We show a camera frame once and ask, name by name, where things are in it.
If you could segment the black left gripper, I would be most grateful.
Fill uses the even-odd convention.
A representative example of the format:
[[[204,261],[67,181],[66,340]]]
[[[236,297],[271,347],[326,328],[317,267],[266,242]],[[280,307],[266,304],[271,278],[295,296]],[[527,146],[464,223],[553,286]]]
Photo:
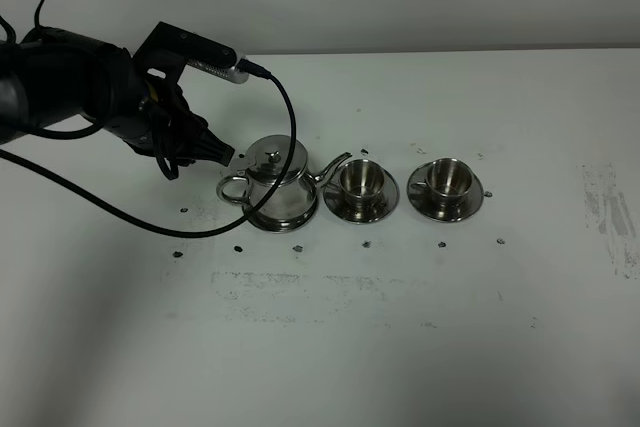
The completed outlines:
[[[191,111],[179,84],[181,74],[160,77],[134,71],[130,75],[130,87],[138,95],[138,118],[148,128],[131,143],[132,148],[153,157],[159,167],[187,167],[198,160],[228,166],[235,149]]]

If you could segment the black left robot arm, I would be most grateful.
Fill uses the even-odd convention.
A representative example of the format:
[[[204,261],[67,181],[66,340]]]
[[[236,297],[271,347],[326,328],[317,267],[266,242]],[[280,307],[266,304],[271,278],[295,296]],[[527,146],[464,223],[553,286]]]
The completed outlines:
[[[213,75],[239,61],[230,47],[160,22],[135,52],[45,27],[1,46],[1,141],[80,115],[136,154],[170,168],[235,154],[193,113],[179,85],[185,67]]]

